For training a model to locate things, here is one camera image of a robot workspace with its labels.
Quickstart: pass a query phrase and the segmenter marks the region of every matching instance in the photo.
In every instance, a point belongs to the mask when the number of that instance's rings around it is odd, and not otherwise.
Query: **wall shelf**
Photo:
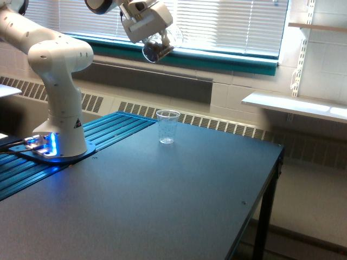
[[[242,103],[275,111],[347,123],[347,106],[320,100],[256,91],[244,98]]]
[[[3,98],[5,96],[15,95],[19,94],[22,91],[20,91],[18,88],[13,88],[9,86],[5,86],[0,84],[0,98]]]
[[[304,29],[314,29],[314,30],[325,30],[325,31],[338,31],[340,33],[347,33],[347,28],[343,27],[333,27],[325,25],[314,25],[314,24],[305,24],[305,23],[289,23],[289,27],[297,27]]]

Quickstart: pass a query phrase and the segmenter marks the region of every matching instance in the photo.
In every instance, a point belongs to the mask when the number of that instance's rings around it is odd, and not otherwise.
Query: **teal window frame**
[[[81,35],[70,36],[89,43],[96,54],[115,56],[121,59],[145,61],[142,54],[142,47],[140,45],[98,37]],[[274,76],[278,67],[278,60],[178,49],[163,58],[159,64],[197,70],[218,70],[223,72],[234,71]]]

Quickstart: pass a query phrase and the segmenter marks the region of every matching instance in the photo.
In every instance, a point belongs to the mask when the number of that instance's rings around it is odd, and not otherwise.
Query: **window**
[[[277,59],[288,0],[164,0],[184,49]],[[62,33],[128,41],[119,9],[106,15],[83,0],[30,0],[26,16]]]

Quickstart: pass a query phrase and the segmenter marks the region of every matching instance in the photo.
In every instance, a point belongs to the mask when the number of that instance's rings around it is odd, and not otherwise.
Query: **white robotic arm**
[[[0,37],[28,55],[32,69],[41,77],[48,95],[48,119],[33,131],[45,145],[36,152],[46,158],[74,157],[87,151],[80,120],[81,93],[71,73],[93,61],[91,46],[59,32],[44,28],[18,12],[27,1],[0,4]]]
[[[48,159],[73,158],[87,151],[81,124],[81,93],[71,73],[87,68],[93,50],[84,42],[42,27],[23,14],[28,0],[0,0],[0,38],[28,55],[32,69],[44,82],[48,95],[48,119],[33,131],[36,142],[27,148]],[[172,16],[157,0],[85,0],[96,14],[116,6],[121,9],[122,24],[132,42],[143,40],[144,55],[156,62],[173,47],[167,37]],[[159,34],[161,42],[150,36]]]
[[[159,0],[85,0],[88,8],[99,15],[119,6],[121,22],[131,42],[143,41],[143,54],[150,62],[157,62],[174,49],[167,28],[173,17]]]

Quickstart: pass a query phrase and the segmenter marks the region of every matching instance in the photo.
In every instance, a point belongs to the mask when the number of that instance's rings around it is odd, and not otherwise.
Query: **plastic cup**
[[[159,141],[163,144],[172,144],[176,135],[178,118],[181,114],[174,110],[157,111]]]

